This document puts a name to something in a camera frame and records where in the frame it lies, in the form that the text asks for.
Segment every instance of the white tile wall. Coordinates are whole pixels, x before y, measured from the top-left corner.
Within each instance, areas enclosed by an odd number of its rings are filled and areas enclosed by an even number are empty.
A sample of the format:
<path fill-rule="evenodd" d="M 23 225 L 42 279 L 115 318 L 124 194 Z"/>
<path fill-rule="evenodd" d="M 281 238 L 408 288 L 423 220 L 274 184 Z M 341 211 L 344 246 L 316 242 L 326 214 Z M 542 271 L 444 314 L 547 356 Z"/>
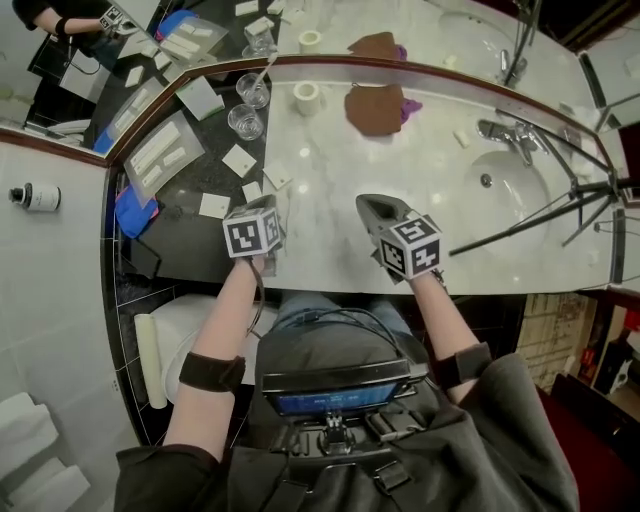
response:
<path fill-rule="evenodd" d="M 112 388 L 100 277 L 104 178 L 102 168 L 0 143 L 0 399 L 27 391 L 49 407 L 61 434 L 52 455 L 78 464 L 91 483 L 73 507 L 82 512 L 113 495 L 115 453 L 137 444 Z M 6 190 L 27 181 L 60 187 L 59 211 L 9 203 Z"/>
<path fill-rule="evenodd" d="M 83 317 L 13 347 L 29 394 L 52 410 L 104 383 L 114 370 L 104 313 Z"/>
<path fill-rule="evenodd" d="M 9 349 L 0 351 L 0 402 L 26 390 Z"/>

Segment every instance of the black granite surface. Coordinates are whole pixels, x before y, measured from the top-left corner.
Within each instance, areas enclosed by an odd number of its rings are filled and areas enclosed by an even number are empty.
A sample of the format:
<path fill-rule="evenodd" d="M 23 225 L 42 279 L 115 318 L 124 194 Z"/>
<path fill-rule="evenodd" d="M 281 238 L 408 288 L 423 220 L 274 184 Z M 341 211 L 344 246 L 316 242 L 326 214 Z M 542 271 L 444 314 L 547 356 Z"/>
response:
<path fill-rule="evenodd" d="M 239 1 L 205 0 L 198 2 L 198 5 L 192 7 L 190 10 L 195 12 L 203 20 L 211 21 L 229 31 L 222 40 L 222 46 L 215 52 L 218 61 L 222 62 L 242 58 L 242 50 L 249 44 L 244 35 L 244 27 L 263 16 L 266 16 L 275 23 L 275 26 L 271 29 L 271 34 L 273 35 L 274 41 L 278 40 L 280 17 L 267 13 L 267 7 L 269 7 L 272 2 L 273 0 L 258 0 L 258 12 L 239 17 L 236 16 L 235 8 L 236 3 L 241 3 Z"/>
<path fill-rule="evenodd" d="M 142 80 L 137 87 L 126 88 L 124 85 L 129 76 L 129 72 L 138 66 L 144 68 Z M 96 140 L 104 130 L 106 130 L 109 123 L 113 120 L 114 116 L 120 110 L 120 107 L 124 105 L 125 101 L 133 96 L 139 87 L 141 87 L 147 80 L 155 77 L 160 82 L 160 85 L 165 87 L 168 85 L 168 81 L 162 76 L 167 70 L 168 66 L 161 71 L 156 68 L 155 61 L 149 57 L 138 53 L 136 55 L 130 55 L 123 59 L 118 59 L 114 66 L 111 75 L 109 76 L 107 83 L 102 90 L 102 94 L 96 103 L 96 108 L 91 118 L 91 124 L 84 135 L 84 147 L 92 149 Z"/>
<path fill-rule="evenodd" d="M 164 108 L 166 116 L 178 110 L 185 112 L 205 154 L 181 170 L 158 192 L 156 199 L 160 214 L 139 237 L 161 259 L 158 277 L 221 283 L 229 273 L 231 261 L 227 256 L 222 222 L 198 212 L 203 193 L 230 197 L 229 208 L 232 209 L 246 203 L 242 185 L 252 181 L 262 184 L 269 107 L 258 111 L 265 124 L 265 132 L 256 140 L 241 140 L 227 124 L 229 110 L 241 103 L 235 84 L 242 75 L 230 73 L 224 82 L 210 80 L 216 92 L 223 97 L 226 108 L 203 121 L 197 121 L 177 98 Z M 235 144 L 256 160 L 244 178 L 222 163 L 222 158 Z M 134 266 L 140 264 L 139 261 L 131 263 Z"/>
<path fill-rule="evenodd" d="M 271 16 L 267 13 L 267 7 L 272 2 L 273 0 L 259 0 L 258 12 L 240 17 L 236 17 L 235 11 L 236 3 L 241 3 L 240 0 L 237 2 L 230 0 L 181 0 L 170 2 L 171 5 L 165 5 L 167 2 L 161 2 L 149 24 L 147 33 L 153 37 L 158 25 L 171 13 L 180 9 L 188 9 L 197 14 L 199 18 L 228 30 L 221 44 L 216 45 L 210 53 L 215 55 L 220 62 L 237 60 L 242 58 L 242 50 L 249 44 L 244 35 L 244 27 L 262 16 L 268 17 L 274 23 L 279 20 L 279 16 Z M 274 28 L 271 29 L 274 41 L 278 40 L 279 27 L 280 24 L 275 23 Z"/>

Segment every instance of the faucet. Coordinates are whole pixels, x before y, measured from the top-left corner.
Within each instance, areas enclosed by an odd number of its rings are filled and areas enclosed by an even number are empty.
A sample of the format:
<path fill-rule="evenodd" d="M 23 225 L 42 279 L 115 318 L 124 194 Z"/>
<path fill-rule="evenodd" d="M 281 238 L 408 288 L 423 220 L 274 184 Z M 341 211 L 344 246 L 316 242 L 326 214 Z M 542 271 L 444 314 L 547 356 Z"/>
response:
<path fill-rule="evenodd" d="M 545 154 L 549 151 L 540 140 L 533 126 L 528 123 L 517 122 L 515 126 L 508 127 L 493 121 L 481 119 L 478 121 L 478 133 L 484 139 L 495 142 L 506 142 L 509 144 L 520 158 L 525 167 L 533 165 L 531 152 L 540 149 Z"/>
<path fill-rule="evenodd" d="M 504 83 L 506 87 L 515 89 L 516 84 L 524 76 L 527 70 L 527 65 L 527 59 L 522 57 L 516 64 L 516 67 L 513 70 L 513 75 L 507 82 L 507 75 L 509 74 L 509 68 L 511 67 L 511 59 L 509 58 L 509 52 L 507 50 L 502 50 L 500 52 L 500 74 L 497 77 L 498 82 Z"/>

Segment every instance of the toilet paper roll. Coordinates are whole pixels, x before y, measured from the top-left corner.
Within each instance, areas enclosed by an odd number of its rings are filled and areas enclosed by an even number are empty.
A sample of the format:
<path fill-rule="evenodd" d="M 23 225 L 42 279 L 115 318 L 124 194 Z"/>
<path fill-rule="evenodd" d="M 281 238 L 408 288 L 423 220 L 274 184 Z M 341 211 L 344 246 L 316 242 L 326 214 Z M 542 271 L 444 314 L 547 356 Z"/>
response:
<path fill-rule="evenodd" d="M 320 53 L 319 47 L 322 42 L 322 34 L 315 30 L 305 30 L 298 37 L 300 53 Z"/>
<path fill-rule="evenodd" d="M 296 106 L 303 116 L 312 116 L 322 107 L 320 87 L 315 82 L 298 82 L 293 88 Z"/>
<path fill-rule="evenodd" d="M 140 352 L 142 376 L 147 387 L 149 405 L 154 409 L 164 409 L 167 397 L 162 388 L 162 367 L 156 337 L 156 324 L 151 315 L 136 315 L 133 317 Z"/>

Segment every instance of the drain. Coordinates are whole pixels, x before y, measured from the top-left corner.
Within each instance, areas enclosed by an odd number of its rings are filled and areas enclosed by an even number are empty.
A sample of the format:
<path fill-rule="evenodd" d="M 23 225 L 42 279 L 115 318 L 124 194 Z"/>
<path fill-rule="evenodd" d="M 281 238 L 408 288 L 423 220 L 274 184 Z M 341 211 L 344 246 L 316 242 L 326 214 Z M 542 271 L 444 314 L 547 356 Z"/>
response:
<path fill-rule="evenodd" d="M 489 188 L 491 185 L 493 185 L 493 178 L 485 173 L 482 176 L 480 176 L 480 184 L 484 188 Z"/>

